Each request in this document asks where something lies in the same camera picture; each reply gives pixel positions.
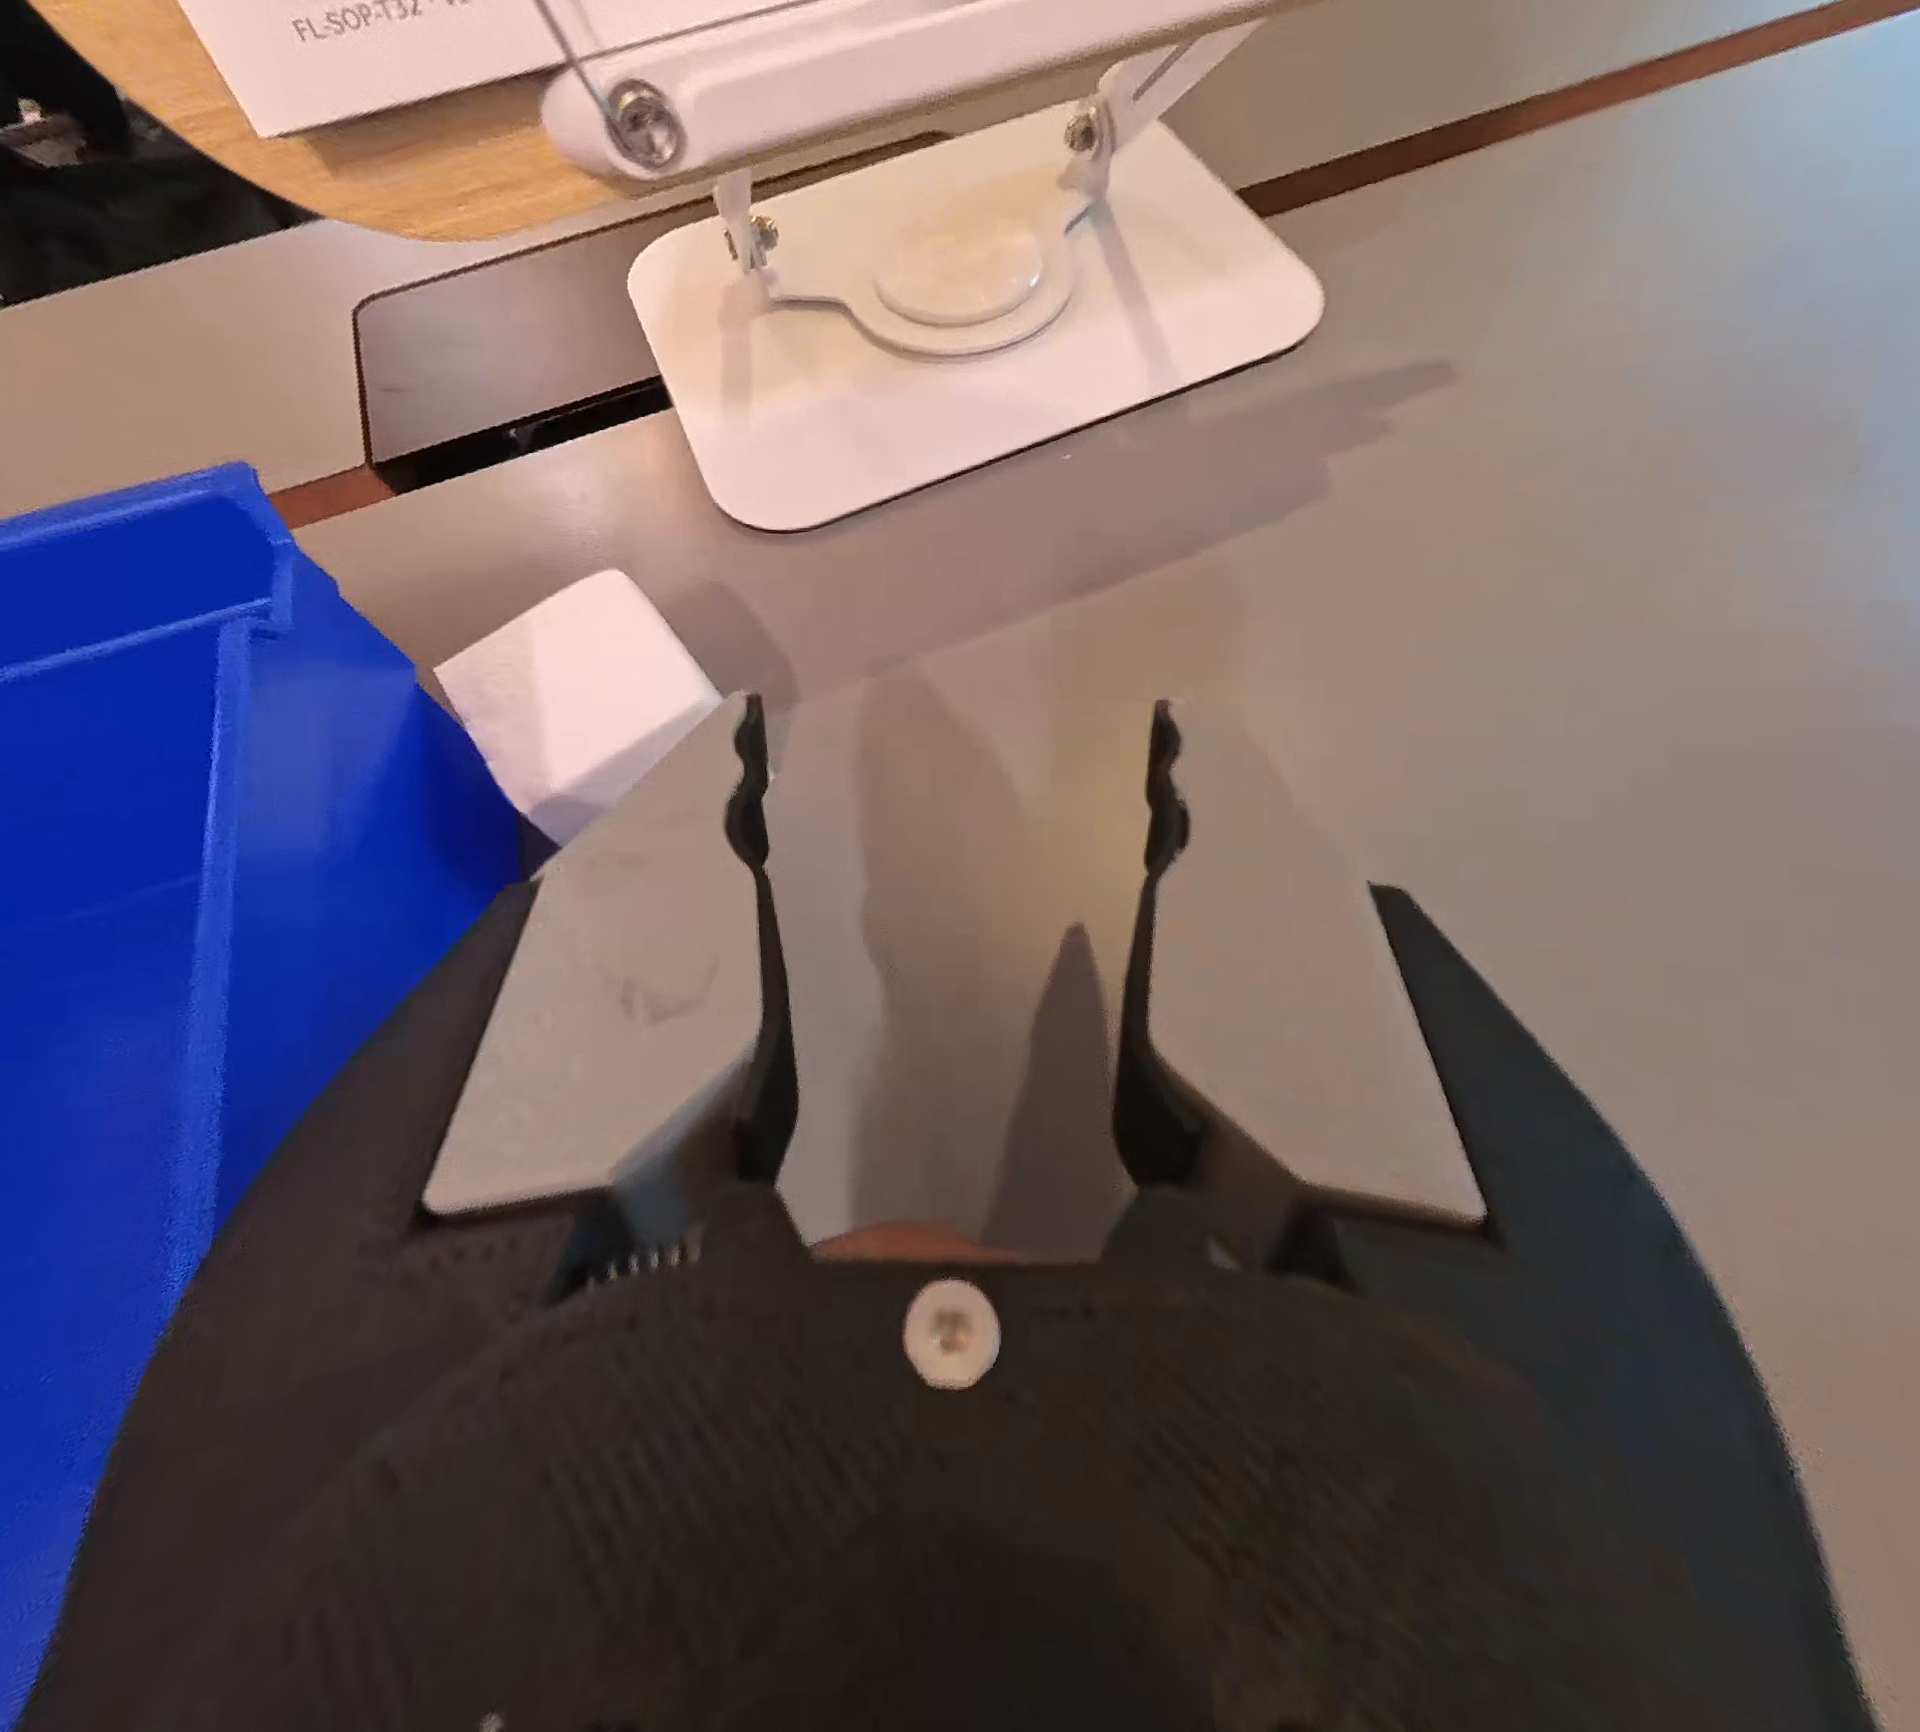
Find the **white hard foam cube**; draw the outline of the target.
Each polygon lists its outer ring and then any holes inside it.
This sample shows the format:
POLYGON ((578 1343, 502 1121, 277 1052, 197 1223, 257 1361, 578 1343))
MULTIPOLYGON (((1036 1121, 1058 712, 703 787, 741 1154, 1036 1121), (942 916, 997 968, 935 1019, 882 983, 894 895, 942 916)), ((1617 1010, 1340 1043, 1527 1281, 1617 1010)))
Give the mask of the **white hard foam cube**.
POLYGON ((619 570, 546 593, 433 670, 510 808, 553 847, 607 814, 721 690, 619 570))

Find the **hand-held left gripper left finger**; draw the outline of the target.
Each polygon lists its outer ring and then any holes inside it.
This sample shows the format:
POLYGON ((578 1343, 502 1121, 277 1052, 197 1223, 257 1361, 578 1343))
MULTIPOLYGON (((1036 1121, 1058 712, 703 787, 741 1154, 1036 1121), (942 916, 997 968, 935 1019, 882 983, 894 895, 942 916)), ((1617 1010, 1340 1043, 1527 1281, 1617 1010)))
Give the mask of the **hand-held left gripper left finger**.
POLYGON ((605 1197, 686 1233, 723 1176, 769 1187, 801 1121, 767 875, 767 717, 735 690, 534 877, 426 1205, 605 1197))

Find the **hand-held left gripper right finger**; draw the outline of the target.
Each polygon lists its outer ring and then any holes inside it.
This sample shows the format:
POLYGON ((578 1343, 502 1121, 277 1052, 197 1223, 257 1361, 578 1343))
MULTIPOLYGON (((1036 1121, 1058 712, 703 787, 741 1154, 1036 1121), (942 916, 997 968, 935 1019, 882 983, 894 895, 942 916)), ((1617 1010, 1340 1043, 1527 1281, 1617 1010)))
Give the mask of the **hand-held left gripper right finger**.
POLYGON ((1235 725, 1160 699, 1124 963, 1113 1262, 1340 1265, 1491 1205, 1359 863, 1235 725))

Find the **large blue plastic bin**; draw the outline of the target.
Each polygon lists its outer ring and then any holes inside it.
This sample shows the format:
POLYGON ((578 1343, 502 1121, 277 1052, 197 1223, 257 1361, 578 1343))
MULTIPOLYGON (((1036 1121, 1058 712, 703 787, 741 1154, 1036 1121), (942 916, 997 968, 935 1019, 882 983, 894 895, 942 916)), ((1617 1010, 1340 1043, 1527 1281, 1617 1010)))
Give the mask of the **large blue plastic bin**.
POLYGON ((3 519, 3 1728, 216 1229, 518 834, 248 466, 3 519))

